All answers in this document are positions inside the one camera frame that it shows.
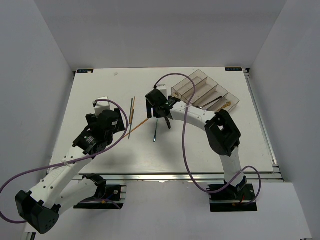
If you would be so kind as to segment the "black knife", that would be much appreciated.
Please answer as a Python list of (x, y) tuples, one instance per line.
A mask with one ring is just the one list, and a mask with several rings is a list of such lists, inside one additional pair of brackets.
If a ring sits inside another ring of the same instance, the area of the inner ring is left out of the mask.
[(165, 119), (165, 122), (166, 122), (166, 125), (167, 125), (168, 129), (170, 130), (172, 128), (170, 120), (167, 117), (165, 117), (164, 119)]

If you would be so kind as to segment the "iridescent fork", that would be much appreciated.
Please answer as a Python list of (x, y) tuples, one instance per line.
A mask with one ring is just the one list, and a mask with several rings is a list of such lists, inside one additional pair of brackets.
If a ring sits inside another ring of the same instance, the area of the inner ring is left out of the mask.
[(159, 119), (157, 118), (155, 121), (155, 129), (154, 129), (154, 135), (153, 135), (153, 143), (157, 141), (157, 131), (158, 131), (158, 122)]

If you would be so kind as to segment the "black spoon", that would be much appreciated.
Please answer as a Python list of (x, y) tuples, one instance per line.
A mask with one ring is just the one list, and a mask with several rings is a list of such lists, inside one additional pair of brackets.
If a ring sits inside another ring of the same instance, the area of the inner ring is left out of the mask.
[(206, 103), (206, 104), (204, 104), (204, 105), (202, 105), (202, 106), (197, 106), (197, 108), (203, 109), (204, 107), (209, 106), (209, 105), (217, 102), (218, 100), (220, 100), (220, 99), (222, 99), (222, 98), (223, 98), (223, 96), (219, 96), (219, 97), (215, 98), (214, 100), (212, 100), (212, 101), (210, 101), (210, 102), (208, 102), (208, 103)]

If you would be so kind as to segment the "ornate gold fork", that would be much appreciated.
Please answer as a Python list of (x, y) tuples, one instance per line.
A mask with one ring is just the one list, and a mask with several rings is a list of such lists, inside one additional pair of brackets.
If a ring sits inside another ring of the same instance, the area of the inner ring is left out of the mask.
[(219, 108), (217, 111), (219, 112), (220, 110), (229, 107), (231, 104), (232, 104), (232, 102), (231, 102), (231, 101), (228, 101), (228, 102), (226, 102), (221, 108)]

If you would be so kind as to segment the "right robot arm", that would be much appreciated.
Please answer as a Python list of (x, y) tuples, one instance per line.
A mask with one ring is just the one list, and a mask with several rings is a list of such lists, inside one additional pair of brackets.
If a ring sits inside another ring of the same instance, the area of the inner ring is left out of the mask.
[[(239, 157), (241, 133), (230, 114), (223, 109), (218, 112), (206, 111), (188, 105), (175, 97), (166, 98), (158, 89), (153, 89), (145, 98), (148, 118), (154, 116), (183, 122), (182, 154), (186, 171), (193, 183), (208, 194), (226, 192), (226, 195), (233, 200), (242, 196), (247, 178), (243, 173)], [(187, 124), (203, 130), (209, 146), (220, 157), (224, 171), (224, 186), (218, 190), (202, 188), (192, 176), (186, 156)]]

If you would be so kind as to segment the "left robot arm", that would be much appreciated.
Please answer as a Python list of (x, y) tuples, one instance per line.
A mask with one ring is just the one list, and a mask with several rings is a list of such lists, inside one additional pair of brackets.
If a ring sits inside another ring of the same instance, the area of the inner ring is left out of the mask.
[(125, 130), (119, 108), (96, 109), (85, 118), (87, 126), (73, 141), (62, 166), (54, 167), (36, 186), (15, 196), (19, 216), (39, 234), (50, 231), (60, 215), (81, 201), (101, 200), (106, 195), (107, 182), (95, 173), (83, 176), (74, 188), (66, 188), (97, 153), (112, 144), (114, 134)]

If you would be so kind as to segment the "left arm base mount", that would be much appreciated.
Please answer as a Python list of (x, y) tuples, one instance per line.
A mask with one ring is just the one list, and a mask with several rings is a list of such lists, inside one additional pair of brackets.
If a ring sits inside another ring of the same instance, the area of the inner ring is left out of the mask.
[(74, 209), (84, 210), (121, 210), (126, 199), (127, 186), (108, 183), (102, 176), (92, 173), (82, 177), (91, 180), (97, 187), (95, 194), (80, 201)]

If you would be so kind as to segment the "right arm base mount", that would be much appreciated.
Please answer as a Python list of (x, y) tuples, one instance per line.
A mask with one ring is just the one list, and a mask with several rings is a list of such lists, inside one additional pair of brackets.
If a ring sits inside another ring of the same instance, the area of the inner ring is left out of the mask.
[(252, 184), (246, 184), (238, 195), (227, 189), (209, 194), (210, 211), (212, 213), (257, 212), (256, 201), (249, 204), (255, 196)]

